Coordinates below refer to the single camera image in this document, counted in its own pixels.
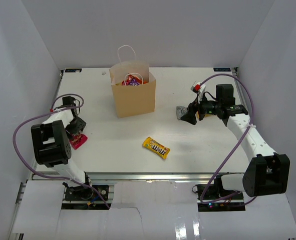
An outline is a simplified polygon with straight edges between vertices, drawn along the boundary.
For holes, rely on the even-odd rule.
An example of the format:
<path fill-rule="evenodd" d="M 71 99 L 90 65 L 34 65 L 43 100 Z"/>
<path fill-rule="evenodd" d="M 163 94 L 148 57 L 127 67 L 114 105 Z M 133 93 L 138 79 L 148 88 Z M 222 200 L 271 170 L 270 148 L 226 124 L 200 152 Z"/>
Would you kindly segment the colourful Fox's candy bag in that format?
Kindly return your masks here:
<path fill-rule="evenodd" d="M 125 78 L 117 83 L 117 86 L 139 86 L 147 84 L 147 81 L 143 80 L 143 77 L 138 73 L 129 73 L 125 76 Z"/>

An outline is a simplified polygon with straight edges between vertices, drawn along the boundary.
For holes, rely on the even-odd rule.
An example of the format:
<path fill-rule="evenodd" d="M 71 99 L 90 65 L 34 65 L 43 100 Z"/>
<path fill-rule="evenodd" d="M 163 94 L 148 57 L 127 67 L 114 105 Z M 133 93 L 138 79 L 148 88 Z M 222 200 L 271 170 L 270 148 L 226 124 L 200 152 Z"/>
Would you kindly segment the brown M&M's packet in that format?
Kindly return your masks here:
<path fill-rule="evenodd" d="M 141 84 L 141 80 L 136 77 L 129 76 L 126 83 L 128 86 L 139 86 Z"/>

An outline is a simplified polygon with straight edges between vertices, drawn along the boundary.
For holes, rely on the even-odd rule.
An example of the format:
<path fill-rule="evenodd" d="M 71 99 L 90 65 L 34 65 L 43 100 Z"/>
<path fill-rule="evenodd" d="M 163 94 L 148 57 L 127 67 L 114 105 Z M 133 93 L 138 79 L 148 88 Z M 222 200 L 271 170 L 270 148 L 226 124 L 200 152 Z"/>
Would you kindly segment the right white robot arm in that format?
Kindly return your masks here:
<path fill-rule="evenodd" d="M 218 84 L 216 96 L 206 97 L 206 86 L 196 83 L 191 90 L 196 99 L 183 110 L 177 110 L 179 120 L 195 125 L 206 115 L 217 116 L 240 141 L 249 165 L 244 173 L 224 174 L 213 188 L 214 195 L 223 200 L 234 192 L 245 192 L 249 197 L 283 194 L 286 192 L 290 160 L 278 154 L 250 123 L 246 108 L 235 103 L 231 84 Z"/>

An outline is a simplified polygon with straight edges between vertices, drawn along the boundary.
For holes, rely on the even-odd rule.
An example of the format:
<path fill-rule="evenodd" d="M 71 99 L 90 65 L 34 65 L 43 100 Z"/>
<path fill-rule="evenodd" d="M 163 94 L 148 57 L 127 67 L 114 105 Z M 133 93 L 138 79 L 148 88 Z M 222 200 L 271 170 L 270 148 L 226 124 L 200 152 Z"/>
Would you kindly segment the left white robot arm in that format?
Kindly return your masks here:
<path fill-rule="evenodd" d="M 62 105 L 52 109 L 53 114 L 41 124 L 31 127 L 35 159 L 39 165 L 55 170 L 66 177 L 66 186 L 84 200 L 93 195 L 87 173 L 71 159 L 76 150 L 87 141 L 83 134 L 86 122 L 79 117 L 81 102 L 72 95 L 62 96 Z"/>

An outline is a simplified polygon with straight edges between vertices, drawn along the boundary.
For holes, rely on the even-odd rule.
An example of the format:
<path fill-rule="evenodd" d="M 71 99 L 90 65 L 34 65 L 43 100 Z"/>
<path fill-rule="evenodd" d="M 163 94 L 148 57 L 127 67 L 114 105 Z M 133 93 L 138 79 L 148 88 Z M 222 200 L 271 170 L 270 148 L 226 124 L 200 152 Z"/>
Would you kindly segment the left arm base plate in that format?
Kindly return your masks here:
<path fill-rule="evenodd" d="M 109 194 L 108 185 L 92 185 L 95 188 L 102 198 L 107 201 Z M 89 188 L 83 188 L 82 186 L 77 187 L 67 187 L 64 200 L 66 201 L 101 201 L 101 198 L 98 194 Z"/>

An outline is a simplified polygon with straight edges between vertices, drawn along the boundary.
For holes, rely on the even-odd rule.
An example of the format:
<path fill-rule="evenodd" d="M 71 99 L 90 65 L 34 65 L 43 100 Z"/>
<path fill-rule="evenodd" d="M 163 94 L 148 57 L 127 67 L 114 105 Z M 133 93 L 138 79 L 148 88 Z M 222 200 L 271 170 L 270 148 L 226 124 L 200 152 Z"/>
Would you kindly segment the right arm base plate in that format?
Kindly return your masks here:
<path fill-rule="evenodd" d="M 227 191 L 213 184 L 208 188 L 203 198 L 204 202 L 210 202 L 215 199 L 224 198 L 213 203 L 202 203 L 201 194 L 206 187 L 206 184 L 196 184 L 192 187 L 191 191 L 197 196 L 198 211 L 201 213 L 210 212 L 242 212 L 245 211 L 244 197 L 240 193 L 231 197 L 227 195 L 233 194 L 234 191 Z"/>

